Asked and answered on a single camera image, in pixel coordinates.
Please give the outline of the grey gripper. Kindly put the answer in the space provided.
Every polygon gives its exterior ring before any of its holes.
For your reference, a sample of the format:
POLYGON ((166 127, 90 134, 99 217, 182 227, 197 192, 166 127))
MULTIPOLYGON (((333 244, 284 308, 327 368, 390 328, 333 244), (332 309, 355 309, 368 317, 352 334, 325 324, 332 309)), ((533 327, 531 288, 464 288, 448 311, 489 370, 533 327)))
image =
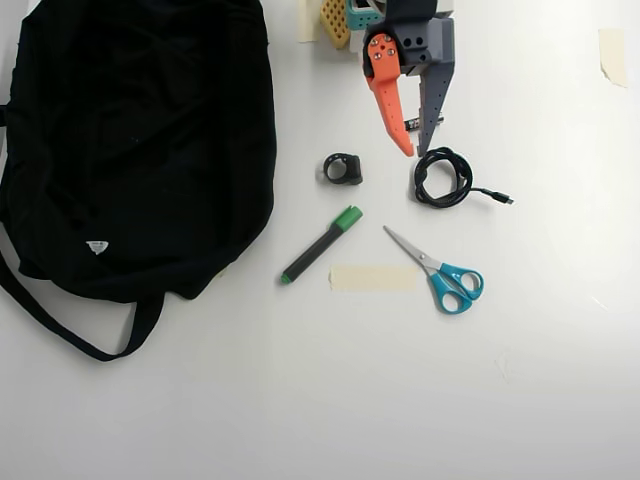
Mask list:
POLYGON ((455 69, 453 18, 381 21, 367 27, 366 74, 386 131, 408 157, 414 146, 406 130, 397 81, 420 75, 418 155, 425 156, 440 118, 455 69))

